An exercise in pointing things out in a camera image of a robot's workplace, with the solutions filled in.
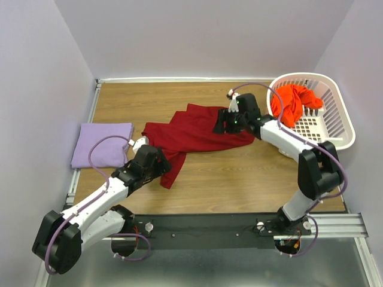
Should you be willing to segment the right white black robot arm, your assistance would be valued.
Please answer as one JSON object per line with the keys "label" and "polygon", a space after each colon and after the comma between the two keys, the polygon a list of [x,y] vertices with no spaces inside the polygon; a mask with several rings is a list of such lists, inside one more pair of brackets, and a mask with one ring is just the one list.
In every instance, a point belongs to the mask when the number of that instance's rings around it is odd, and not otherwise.
{"label": "right white black robot arm", "polygon": [[251,93],[234,93],[229,99],[229,107],[218,111],[214,133],[246,131],[283,150],[298,163],[298,191],[265,225],[272,231],[289,234],[313,207],[345,182],[336,148],[329,141],[313,143],[305,140],[296,132],[288,131],[275,117],[262,115]]}

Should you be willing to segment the dark red t shirt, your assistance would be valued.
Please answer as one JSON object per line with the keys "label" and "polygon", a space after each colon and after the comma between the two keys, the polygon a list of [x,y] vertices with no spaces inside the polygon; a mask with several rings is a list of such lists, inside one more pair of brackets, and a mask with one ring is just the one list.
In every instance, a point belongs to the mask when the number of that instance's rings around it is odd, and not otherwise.
{"label": "dark red t shirt", "polygon": [[161,176],[162,187],[170,189],[191,152],[222,151],[249,145],[255,137],[247,132],[216,134],[219,106],[199,106],[192,103],[185,111],[177,111],[169,123],[148,122],[142,135],[150,145],[161,148],[172,169]]}

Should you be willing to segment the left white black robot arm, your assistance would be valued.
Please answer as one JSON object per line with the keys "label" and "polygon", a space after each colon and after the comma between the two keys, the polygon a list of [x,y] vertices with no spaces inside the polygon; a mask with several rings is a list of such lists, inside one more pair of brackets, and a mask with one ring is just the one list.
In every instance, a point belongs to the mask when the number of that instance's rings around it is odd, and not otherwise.
{"label": "left white black robot arm", "polygon": [[92,243],[109,235],[127,236],[133,222],[113,204],[170,170],[171,164],[160,148],[143,145],[132,160],[116,168],[84,200],[60,213],[47,213],[32,245],[32,252],[44,261],[46,272],[64,274]]}

